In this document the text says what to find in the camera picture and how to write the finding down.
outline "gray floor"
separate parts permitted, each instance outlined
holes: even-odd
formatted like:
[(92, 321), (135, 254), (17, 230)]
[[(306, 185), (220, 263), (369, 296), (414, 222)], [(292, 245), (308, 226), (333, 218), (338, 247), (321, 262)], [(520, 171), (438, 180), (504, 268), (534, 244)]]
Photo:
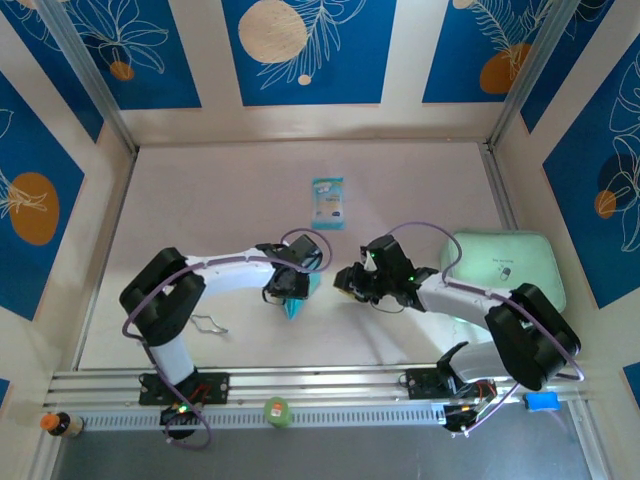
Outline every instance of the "gray floor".
[(222, 430), (204, 452), (156, 432), (83, 433), (64, 442), (54, 480), (588, 479), (568, 408), (507, 405), (470, 438), (441, 427)]

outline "green can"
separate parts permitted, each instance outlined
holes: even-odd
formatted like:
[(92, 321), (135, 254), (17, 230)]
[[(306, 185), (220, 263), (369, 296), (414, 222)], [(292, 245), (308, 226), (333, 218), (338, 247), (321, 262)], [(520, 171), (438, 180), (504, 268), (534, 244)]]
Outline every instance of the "green can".
[(281, 397), (272, 397), (267, 400), (264, 405), (264, 416), (267, 422), (276, 428), (288, 427), (293, 421), (289, 404)]

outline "small bottle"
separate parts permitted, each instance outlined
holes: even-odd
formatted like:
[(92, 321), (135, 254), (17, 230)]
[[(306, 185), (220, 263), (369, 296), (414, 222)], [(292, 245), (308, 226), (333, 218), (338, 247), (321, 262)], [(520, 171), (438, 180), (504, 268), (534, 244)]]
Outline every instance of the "small bottle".
[(40, 428), (54, 437), (75, 437), (84, 428), (84, 420), (70, 413), (47, 413), (40, 420)]

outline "light green cushion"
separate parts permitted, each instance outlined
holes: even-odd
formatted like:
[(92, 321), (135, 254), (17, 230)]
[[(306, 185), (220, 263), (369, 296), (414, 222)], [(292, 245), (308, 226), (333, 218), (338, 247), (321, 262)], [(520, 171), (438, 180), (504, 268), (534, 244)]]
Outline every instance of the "light green cushion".
[[(452, 278), (506, 289), (532, 283), (559, 312), (564, 310), (567, 304), (564, 286), (551, 245), (543, 235), (524, 231), (462, 231), (454, 236), (462, 245), (462, 260), (451, 270)], [(441, 269), (457, 255), (455, 244), (449, 240), (440, 256)]]

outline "white wall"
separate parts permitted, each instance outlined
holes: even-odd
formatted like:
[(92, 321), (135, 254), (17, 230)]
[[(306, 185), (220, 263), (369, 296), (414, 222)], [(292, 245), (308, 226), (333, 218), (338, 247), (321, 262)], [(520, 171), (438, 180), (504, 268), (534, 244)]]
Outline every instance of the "white wall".
[(202, 109), (124, 112), (141, 145), (295, 138), (486, 138), (502, 108), (502, 103), (422, 105), (449, 0), (398, 0), (380, 105), (254, 108), (242, 106), (221, 2), (170, 3)]
[(582, 340), (578, 357), (617, 478), (638, 478), (640, 410), (622, 367), (640, 360), (640, 291), (598, 310), (542, 163), (640, 33), (640, 3), (616, 0), (573, 71), (529, 136), (514, 122), (498, 149), (520, 227), (551, 240), (567, 291), (567, 321)]
[(30, 322), (0, 308), (0, 377), (12, 383), (0, 419), (0, 476), (24, 479), (51, 374), (70, 366), (129, 160), (106, 127), (93, 143), (1, 15), (0, 45), (0, 71), (85, 173), (36, 318)]

